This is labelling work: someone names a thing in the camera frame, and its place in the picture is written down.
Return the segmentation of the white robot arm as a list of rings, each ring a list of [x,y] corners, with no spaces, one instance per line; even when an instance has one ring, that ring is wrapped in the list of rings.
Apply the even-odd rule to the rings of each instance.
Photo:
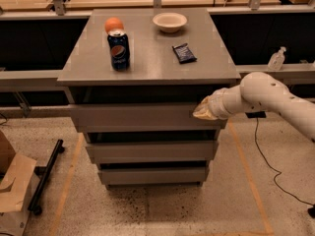
[[[263,72],[246,75],[238,86],[206,96],[193,111],[195,118],[225,120],[237,113],[270,111],[279,114],[307,139],[315,142],[315,104],[292,94]]]

